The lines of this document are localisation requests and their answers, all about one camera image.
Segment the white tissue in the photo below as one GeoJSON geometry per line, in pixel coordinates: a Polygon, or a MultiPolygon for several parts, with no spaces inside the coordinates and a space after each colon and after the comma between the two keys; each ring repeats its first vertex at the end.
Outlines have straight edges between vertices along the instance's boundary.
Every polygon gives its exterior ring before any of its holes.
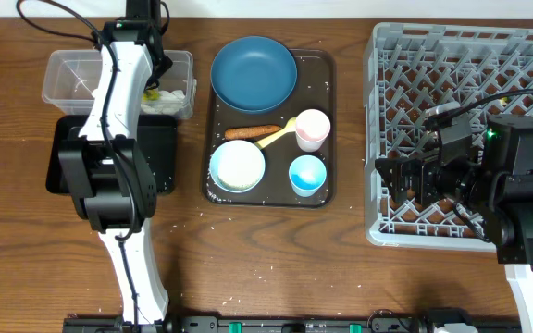
{"type": "Polygon", "coordinates": [[[141,108],[145,114],[177,114],[184,102],[185,94],[183,90],[160,91],[161,97],[157,101],[145,103],[142,100],[141,108]]]}

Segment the white rice grains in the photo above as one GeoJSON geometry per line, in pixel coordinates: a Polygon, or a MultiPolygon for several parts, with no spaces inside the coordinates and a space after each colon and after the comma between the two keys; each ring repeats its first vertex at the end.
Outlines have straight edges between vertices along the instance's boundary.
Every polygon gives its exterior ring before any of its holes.
{"type": "Polygon", "coordinates": [[[262,153],[249,142],[228,142],[217,164],[217,177],[232,191],[253,187],[263,174],[262,153]]]}

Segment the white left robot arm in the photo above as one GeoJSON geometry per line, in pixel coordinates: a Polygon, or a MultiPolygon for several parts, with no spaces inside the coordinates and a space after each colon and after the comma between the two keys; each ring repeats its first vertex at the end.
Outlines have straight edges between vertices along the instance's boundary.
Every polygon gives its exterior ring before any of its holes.
{"type": "Polygon", "coordinates": [[[137,142],[141,101],[169,62],[153,24],[119,20],[96,33],[103,61],[93,108],[77,138],[58,145],[76,213],[105,245],[123,299],[121,330],[163,331],[169,297],[151,237],[157,187],[137,142]]]}

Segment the light blue bowl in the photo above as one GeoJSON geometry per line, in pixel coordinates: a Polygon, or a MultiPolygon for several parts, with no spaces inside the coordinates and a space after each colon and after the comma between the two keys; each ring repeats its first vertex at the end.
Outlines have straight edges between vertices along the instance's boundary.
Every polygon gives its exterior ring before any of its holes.
{"type": "Polygon", "coordinates": [[[221,144],[209,160],[209,174],[223,191],[244,193],[254,188],[266,171],[266,159],[253,143],[234,140],[221,144]]]}

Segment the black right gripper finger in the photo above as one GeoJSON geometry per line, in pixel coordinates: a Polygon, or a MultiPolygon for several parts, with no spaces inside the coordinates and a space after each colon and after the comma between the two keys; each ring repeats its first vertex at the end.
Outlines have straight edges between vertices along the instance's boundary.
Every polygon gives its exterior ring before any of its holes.
{"type": "Polygon", "coordinates": [[[379,158],[375,161],[375,168],[388,188],[393,188],[400,184],[398,159],[379,158]]]}
{"type": "Polygon", "coordinates": [[[405,204],[414,198],[414,192],[407,188],[389,187],[389,196],[398,205],[405,204]]]}

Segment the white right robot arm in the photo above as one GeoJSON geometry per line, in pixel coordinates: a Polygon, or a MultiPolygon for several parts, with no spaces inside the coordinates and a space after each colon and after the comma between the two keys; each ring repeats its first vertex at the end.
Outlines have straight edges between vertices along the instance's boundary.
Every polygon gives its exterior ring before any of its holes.
{"type": "Polygon", "coordinates": [[[379,158],[375,168],[396,203],[412,191],[428,206],[449,198],[480,214],[482,241],[495,245],[517,305],[521,328],[533,332],[533,117],[489,118],[480,161],[472,157],[466,115],[430,117],[437,146],[414,157],[379,158]]]}

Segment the light blue plastic cup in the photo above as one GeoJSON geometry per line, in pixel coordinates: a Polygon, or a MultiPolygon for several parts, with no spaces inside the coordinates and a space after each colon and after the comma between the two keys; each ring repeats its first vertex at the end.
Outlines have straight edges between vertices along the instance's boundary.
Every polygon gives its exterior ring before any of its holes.
{"type": "Polygon", "coordinates": [[[328,177],[323,161],[309,154],[294,159],[288,174],[293,191],[301,197],[314,195],[328,177]]]}

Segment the yellow snack wrapper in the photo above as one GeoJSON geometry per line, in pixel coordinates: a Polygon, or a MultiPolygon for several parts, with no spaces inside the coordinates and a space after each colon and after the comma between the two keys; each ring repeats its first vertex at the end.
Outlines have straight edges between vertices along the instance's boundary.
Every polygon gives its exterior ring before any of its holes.
{"type": "Polygon", "coordinates": [[[160,99],[160,97],[161,97],[161,94],[159,90],[157,89],[149,89],[143,92],[143,101],[145,103],[148,103],[151,101],[157,101],[160,99]]]}

